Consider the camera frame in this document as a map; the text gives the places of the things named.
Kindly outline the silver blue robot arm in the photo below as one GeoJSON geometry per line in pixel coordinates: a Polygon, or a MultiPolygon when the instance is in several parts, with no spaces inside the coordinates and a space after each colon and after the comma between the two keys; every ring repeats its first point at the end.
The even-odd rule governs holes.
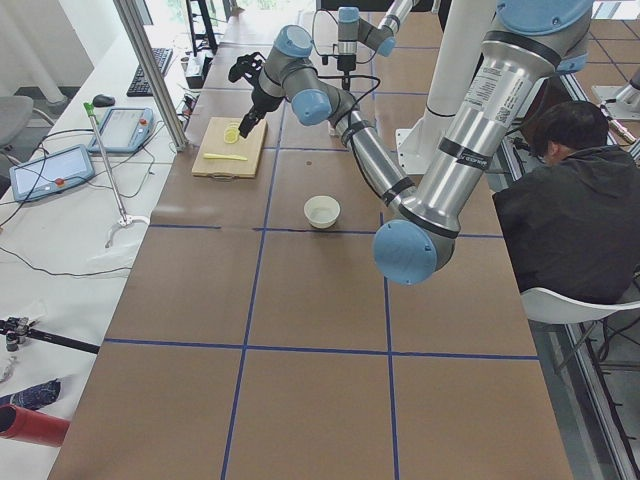
{"type": "Polygon", "coordinates": [[[371,190],[394,212],[373,241],[389,280],[412,285],[451,258],[459,215],[535,84],[582,68],[588,1],[435,2],[447,13],[429,100],[417,124],[425,172],[412,181],[397,155],[360,113],[354,95],[322,81],[311,35],[287,25],[268,54],[239,57],[231,81],[253,88],[239,131],[247,136],[281,103],[305,125],[328,122],[371,190]]]}
{"type": "Polygon", "coordinates": [[[388,57],[396,45],[396,34],[418,1],[394,1],[377,26],[360,17],[355,6],[338,8],[337,69],[342,73],[341,88],[351,88],[351,73],[356,70],[357,46],[362,44],[373,55],[388,57]]]}

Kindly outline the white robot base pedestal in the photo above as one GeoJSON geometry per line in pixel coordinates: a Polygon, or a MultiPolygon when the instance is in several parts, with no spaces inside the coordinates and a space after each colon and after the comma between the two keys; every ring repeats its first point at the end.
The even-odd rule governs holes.
{"type": "Polygon", "coordinates": [[[424,114],[412,128],[396,131],[398,161],[407,174],[424,174],[433,160],[481,62],[495,9],[489,0],[451,2],[424,114]]]}

